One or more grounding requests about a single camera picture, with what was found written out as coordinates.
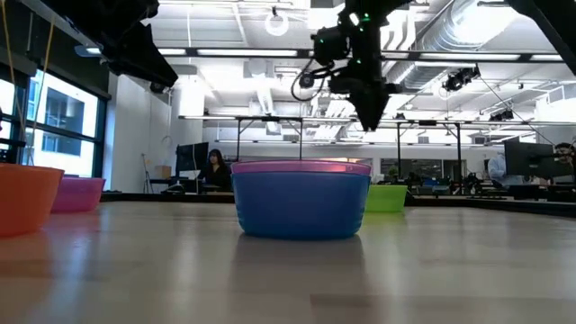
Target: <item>pink bowl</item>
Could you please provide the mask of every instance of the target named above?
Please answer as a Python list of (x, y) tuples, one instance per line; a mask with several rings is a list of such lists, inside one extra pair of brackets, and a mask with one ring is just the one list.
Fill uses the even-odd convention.
[(232, 165), (233, 174), (258, 172), (335, 172), (369, 176), (369, 166), (333, 161), (278, 160), (239, 162)]
[(91, 212), (102, 195), (104, 179), (63, 178), (52, 212)]

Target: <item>metal pole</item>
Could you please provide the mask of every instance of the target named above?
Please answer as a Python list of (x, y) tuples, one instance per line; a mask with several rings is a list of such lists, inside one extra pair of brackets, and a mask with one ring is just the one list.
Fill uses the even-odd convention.
[(300, 161), (302, 161), (302, 136), (304, 135), (304, 121), (300, 121)]
[(458, 183), (460, 188), (460, 194), (464, 194), (464, 189), (462, 186), (463, 178), (462, 178), (462, 142), (460, 141), (460, 124), (456, 124), (456, 139), (458, 140)]
[(398, 135), (398, 178), (401, 178), (401, 174), (402, 174), (402, 166), (401, 166), (401, 148), (400, 148), (400, 138), (401, 138), (401, 134), (400, 134), (400, 124), (398, 123), (396, 125), (396, 132)]
[(241, 133), (240, 122), (241, 122), (241, 120), (238, 119), (238, 139), (236, 141), (236, 162), (240, 161), (240, 133)]

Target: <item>woman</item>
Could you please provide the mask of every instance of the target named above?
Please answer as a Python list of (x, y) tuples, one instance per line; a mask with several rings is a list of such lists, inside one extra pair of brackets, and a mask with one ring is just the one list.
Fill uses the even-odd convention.
[(199, 179), (206, 179), (206, 184), (217, 185), (223, 189), (230, 189), (230, 171), (224, 163), (222, 153), (213, 149), (208, 155), (208, 165), (198, 175)]

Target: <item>camera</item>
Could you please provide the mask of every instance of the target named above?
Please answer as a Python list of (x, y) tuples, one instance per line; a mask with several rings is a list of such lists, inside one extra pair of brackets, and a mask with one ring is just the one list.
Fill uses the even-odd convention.
[[(313, 60), (323, 67), (308, 72), (307, 77), (323, 81), (329, 77), (330, 91), (348, 95), (365, 131), (378, 127), (390, 95), (401, 90), (398, 85), (387, 84), (382, 76), (380, 28), (388, 24), (388, 14), (409, 2), (346, 0), (337, 26), (322, 28), (311, 36)], [(334, 61), (341, 59), (348, 59), (346, 66), (334, 68)]]

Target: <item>computer monitor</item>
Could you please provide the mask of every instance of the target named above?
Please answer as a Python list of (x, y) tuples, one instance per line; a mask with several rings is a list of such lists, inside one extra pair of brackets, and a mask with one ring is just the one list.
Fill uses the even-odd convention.
[(178, 146), (176, 149), (176, 176), (182, 171), (202, 170), (208, 162), (208, 142)]
[(572, 174), (570, 166), (554, 159), (552, 145), (506, 141), (504, 150), (508, 175), (552, 178)]

